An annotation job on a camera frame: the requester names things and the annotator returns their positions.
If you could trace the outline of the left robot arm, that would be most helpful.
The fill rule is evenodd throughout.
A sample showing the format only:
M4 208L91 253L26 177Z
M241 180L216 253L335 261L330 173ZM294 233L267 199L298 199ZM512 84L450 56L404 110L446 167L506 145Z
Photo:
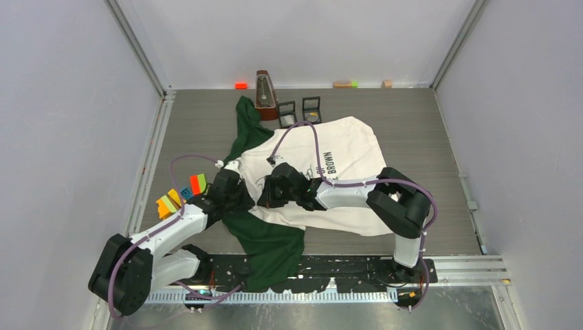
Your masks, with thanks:
M219 170L205 194L190 198L157 225L106 242L89 279L88 289L123 316L135 313L155 290L180 280L210 278L210 255L185 240L227 215L248 211L254 201L237 161Z

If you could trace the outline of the red wooden block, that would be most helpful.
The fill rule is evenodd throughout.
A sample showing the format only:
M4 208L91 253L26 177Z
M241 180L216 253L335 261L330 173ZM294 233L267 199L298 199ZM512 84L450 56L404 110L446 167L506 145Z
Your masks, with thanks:
M201 193L201 186L198 175L190 176L190 185L194 196L199 195Z

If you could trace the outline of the black box with blue brooch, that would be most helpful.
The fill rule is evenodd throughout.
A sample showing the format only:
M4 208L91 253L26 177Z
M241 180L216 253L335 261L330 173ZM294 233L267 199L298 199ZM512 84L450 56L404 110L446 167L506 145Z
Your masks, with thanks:
M280 102L277 104L277 110L281 129L287 129L297 123L295 101Z

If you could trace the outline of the light green wooden block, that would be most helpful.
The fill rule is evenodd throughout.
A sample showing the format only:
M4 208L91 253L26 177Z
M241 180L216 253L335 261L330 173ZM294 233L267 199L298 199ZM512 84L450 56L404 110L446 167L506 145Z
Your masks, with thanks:
M207 187L206 175L201 173L197 175L197 182L199 186L199 192L204 193Z

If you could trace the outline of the brown wooden metronome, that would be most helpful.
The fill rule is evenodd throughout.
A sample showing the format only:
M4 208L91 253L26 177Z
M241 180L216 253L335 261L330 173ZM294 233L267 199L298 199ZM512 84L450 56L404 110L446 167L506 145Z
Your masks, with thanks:
M277 103L278 98L268 71L258 70L256 72L256 101L254 107L262 121L278 119Z

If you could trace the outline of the green and white t-shirt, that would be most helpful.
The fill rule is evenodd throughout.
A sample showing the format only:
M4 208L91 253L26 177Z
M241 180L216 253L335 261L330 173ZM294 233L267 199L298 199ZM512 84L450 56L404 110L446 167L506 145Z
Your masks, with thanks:
M251 198L259 200L272 173L270 155L281 156L297 170L300 185L322 178L362 179L386 166L372 128L352 116L285 131L265 128L252 100L242 96L236 107L237 136L228 161L240 163ZM291 201L280 208L256 205L223 218L247 254L251 292L286 281L297 272L305 248L305 230L320 228L363 237L389 234L389 228L368 208L343 207L310 212Z

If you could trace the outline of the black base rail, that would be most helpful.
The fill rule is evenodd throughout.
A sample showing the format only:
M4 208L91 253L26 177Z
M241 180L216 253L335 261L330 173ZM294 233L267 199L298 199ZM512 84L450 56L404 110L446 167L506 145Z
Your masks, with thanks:
M325 256L305 255L285 280L273 285L252 289L252 268L249 258L240 254L212 254L210 262L202 266L193 278L184 279L187 285L202 285L228 292L241 285L246 293L264 293L269 290L282 294L323 292L336 287L341 293L382 292L394 287L412 285L419 292L420 286L436 283L435 263L426 258L406 270L390 256Z

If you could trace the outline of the black box with gold brooch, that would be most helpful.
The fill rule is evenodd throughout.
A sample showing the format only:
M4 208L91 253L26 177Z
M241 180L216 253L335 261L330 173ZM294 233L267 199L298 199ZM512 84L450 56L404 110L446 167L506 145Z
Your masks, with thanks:
M320 96L306 97L302 99L302 116L304 121L312 124L322 123L320 101Z

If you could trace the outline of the tan and green block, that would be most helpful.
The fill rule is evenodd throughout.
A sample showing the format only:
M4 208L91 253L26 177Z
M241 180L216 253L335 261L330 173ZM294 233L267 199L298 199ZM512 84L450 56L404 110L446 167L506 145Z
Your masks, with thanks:
M333 83L333 88L335 89L343 89L343 88L358 88L359 84L353 80L341 80L335 81Z

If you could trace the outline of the pile of colourful toy bricks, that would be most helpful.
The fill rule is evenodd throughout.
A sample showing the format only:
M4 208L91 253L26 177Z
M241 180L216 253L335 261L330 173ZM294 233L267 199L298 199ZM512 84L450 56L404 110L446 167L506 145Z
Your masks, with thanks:
M165 220L171 215L179 211L181 205L194 197L192 191L188 187L183 187L180 191L172 188L164 196L157 201L157 213L160 220Z

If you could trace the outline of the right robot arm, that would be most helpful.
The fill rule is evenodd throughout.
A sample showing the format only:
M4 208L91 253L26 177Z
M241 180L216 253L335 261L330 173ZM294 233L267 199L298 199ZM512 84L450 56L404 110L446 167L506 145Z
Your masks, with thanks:
M395 168L361 180L308 179L283 162L265 178L257 204L281 208L295 202L307 211L367 208L395 234L390 270L401 282L424 275L423 245L427 227L435 220L435 199Z

